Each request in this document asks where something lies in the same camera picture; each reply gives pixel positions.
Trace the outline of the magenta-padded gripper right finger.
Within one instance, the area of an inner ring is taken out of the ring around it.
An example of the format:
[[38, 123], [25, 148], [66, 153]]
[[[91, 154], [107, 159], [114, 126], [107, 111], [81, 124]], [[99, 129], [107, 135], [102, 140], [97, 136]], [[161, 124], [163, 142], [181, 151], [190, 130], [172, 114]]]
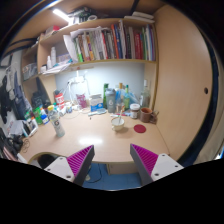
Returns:
[[157, 155], [135, 144], [130, 145], [130, 154], [143, 186], [182, 169], [182, 166], [167, 154]]

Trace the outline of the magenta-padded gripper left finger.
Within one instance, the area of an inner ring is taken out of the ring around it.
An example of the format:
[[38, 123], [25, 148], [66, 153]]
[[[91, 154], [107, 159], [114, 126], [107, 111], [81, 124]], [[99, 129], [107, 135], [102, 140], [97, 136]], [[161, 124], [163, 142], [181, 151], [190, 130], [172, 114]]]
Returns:
[[94, 146], [90, 145], [68, 157], [58, 157], [45, 171], [82, 186], [94, 155]]

